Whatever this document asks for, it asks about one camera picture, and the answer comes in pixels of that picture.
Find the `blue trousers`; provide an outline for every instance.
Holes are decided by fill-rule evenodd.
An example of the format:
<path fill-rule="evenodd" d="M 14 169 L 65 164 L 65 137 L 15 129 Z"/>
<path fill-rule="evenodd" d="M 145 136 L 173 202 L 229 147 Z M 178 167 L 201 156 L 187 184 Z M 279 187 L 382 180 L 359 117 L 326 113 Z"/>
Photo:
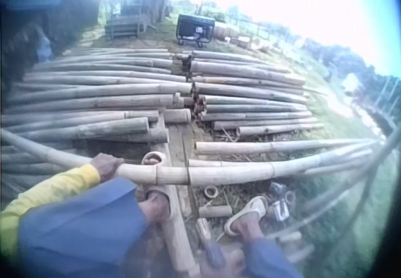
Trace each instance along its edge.
<path fill-rule="evenodd" d="M 19 225 L 19 260 L 27 277 L 122 276 L 128 249 L 147 223 L 135 184 L 118 177 L 61 203 L 30 210 Z M 252 277 L 301 277 L 266 239 L 245 247 Z"/>

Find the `yellow sleeve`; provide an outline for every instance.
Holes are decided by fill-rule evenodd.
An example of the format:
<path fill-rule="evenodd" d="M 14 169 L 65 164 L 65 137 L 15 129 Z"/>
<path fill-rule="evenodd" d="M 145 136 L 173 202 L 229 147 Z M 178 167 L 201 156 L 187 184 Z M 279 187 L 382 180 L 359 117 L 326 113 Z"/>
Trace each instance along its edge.
<path fill-rule="evenodd" d="M 47 203 L 56 203 L 94 187 L 100 176 L 93 165 L 86 164 L 47 179 L 26 192 L 20 193 L 0 213 L 0 246 L 3 256 L 15 260 L 19 219 L 29 209 Z"/>

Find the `person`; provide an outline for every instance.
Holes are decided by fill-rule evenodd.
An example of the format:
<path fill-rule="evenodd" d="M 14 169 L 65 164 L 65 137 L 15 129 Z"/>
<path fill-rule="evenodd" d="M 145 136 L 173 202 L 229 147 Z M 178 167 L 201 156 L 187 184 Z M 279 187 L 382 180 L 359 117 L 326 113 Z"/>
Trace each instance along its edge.
<path fill-rule="evenodd" d="M 136 185 L 114 177 L 122 163 L 121 158 L 99 154 L 90 164 L 21 193 L 0 214 L 2 254 L 26 277 L 121 276 L 128 249 L 146 228 L 170 219 L 168 195 L 150 188 L 147 199 L 138 202 Z M 265 211 L 253 200 L 226 225 L 227 233 L 242 237 L 250 276 L 301 277 L 263 238 L 258 222 Z M 231 260 L 223 270 L 203 263 L 201 272 L 211 278 L 241 274 Z"/>

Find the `leg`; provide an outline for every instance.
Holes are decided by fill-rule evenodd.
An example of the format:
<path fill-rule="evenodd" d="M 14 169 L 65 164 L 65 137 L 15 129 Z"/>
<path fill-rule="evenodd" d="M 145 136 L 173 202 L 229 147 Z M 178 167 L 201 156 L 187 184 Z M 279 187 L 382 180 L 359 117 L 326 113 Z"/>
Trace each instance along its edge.
<path fill-rule="evenodd" d="M 135 184 L 114 178 L 20 221 L 19 256 L 30 277 L 118 277 L 129 247 L 148 224 L 168 216 L 168 200 L 138 203 Z"/>
<path fill-rule="evenodd" d="M 232 230 L 239 232 L 244 243 L 246 267 L 250 277 L 300 278 L 280 249 L 264 238 L 257 212 L 244 214 L 232 223 Z"/>

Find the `black generator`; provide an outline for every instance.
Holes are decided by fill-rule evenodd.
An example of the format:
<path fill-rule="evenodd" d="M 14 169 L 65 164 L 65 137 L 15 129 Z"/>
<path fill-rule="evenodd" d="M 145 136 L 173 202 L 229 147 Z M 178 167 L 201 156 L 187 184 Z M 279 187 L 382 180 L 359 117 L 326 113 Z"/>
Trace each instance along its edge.
<path fill-rule="evenodd" d="M 180 14 L 175 32 L 178 44 L 183 45 L 184 41 L 195 41 L 198 47 L 203 47 L 203 43 L 212 41 L 214 23 L 214 18 Z"/>

